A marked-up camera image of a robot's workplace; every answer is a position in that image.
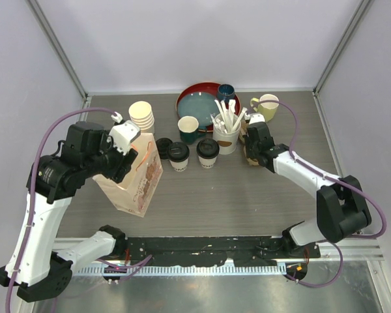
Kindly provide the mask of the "brown cardboard cup carrier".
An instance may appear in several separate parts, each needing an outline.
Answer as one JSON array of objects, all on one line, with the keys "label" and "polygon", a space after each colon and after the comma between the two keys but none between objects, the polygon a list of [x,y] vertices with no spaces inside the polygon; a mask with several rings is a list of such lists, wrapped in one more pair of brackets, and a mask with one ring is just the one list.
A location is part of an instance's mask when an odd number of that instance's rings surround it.
[{"label": "brown cardboard cup carrier", "polygon": [[245,145],[245,139],[244,139],[244,136],[247,134],[247,122],[245,120],[242,120],[241,121],[241,127],[240,127],[240,131],[239,131],[239,140],[242,144],[242,151],[244,153],[244,156],[246,158],[246,161],[249,165],[251,166],[259,166],[259,163],[256,159],[251,159],[248,157],[247,153],[246,153],[246,145]]}]

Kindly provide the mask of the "black cup lid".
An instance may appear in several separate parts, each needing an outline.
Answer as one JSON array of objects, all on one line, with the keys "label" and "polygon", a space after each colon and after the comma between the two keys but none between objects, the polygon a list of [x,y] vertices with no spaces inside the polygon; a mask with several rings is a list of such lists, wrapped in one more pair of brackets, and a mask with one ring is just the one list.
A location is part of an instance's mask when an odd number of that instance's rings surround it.
[{"label": "black cup lid", "polygon": [[198,142],[196,152],[201,158],[212,159],[219,155],[220,147],[216,140],[204,138]]},{"label": "black cup lid", "polygon": [[184,162],[190,156],[190,150],[185,143],[173,142],[167,148],[167,157],[173,162]]}]

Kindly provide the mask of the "stack of white paper cups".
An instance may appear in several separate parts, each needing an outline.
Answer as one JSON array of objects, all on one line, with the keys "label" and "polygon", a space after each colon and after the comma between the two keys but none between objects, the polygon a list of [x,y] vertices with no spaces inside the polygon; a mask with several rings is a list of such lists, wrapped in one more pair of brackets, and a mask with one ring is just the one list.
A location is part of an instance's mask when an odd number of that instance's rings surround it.
[{"label": "stack of white paper cups", "polygon": [[130,119],[140,128],[142,133],[154,134],[154,115],[152,106],[146,101],[137,101],[133,103],[128,113]]}]

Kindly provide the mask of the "brown paper takeout bag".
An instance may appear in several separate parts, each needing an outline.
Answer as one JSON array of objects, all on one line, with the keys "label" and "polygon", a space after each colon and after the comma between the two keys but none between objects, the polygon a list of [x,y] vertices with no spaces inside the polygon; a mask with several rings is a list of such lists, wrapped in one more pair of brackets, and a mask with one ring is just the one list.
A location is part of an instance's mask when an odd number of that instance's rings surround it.
[{"label": "brown paper takeout bag", "polygon": [[103,175],[95,175],[93,180],[117,210],[143,217],[155,193],[163,168],[151,133],[141,134],[133,142],[132,147],[137,149],[138,156],[122,182],[114,183]]}]

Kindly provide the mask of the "white paper cup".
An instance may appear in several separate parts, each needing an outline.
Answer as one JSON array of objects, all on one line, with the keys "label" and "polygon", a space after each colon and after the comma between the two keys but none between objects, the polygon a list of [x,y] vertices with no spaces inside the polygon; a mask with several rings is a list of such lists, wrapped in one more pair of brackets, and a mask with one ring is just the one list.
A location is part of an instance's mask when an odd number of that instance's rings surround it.
[{"label": "white paper cup", "polygon": [[214,164],[216,163],[217,157],[214,157],[214,158],[203,158],[202,156],[199,156],[198,159],[199,159],[199,162],[200,162],[200,164],[201,164],[201,166],[203,168],[209,169],[209,168],[212,168],[214,166]]},{"label": "white paper cup", "polygon": [[183,160],[181,162],[175,162],[175,161],[170,160],[170,164],[175,171],[178,171],[178,172],[184,171],[187,168],[188,159]]}]

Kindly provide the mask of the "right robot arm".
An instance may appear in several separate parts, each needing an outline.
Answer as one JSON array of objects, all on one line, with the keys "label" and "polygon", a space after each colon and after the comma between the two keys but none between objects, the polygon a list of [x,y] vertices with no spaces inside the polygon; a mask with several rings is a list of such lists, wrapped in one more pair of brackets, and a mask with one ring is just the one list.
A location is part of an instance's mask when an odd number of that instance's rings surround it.
[{"label": "right robot arm", "polygon": [[247,126],[244,135],[248,158],[301,187],[316,200],[315,218],[282,231],[282,252],[297,257],[305,246],[318,241],[337,243],[369,226],[371,213],[358,179],[316,173],[320,169],[274,143],[265,122]]}]

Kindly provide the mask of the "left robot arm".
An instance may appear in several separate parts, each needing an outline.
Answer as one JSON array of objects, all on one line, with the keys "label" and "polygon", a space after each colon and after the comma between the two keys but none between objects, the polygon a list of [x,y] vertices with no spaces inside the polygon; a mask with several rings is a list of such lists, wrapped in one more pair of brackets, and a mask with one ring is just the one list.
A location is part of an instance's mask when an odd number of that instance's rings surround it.
[{"label": "left robot arm", "polygon": [[126,235],[113,226],[102,226],[92,237],[61,252],[53,243],[76,191],[95,175],[120,183],[132,169],[138,152],[132,142],[140,135],[133,122],[126,121],[106,130],[85,121],[70,125],[57,151],[40,157],[37,170],[28,181],[24,218],[29,238],[21,234],[13,257],[0,267],[0,285],[18,286],[17,295],[27,303],[58,297],[72,275],[98,258],[121,259]]}]

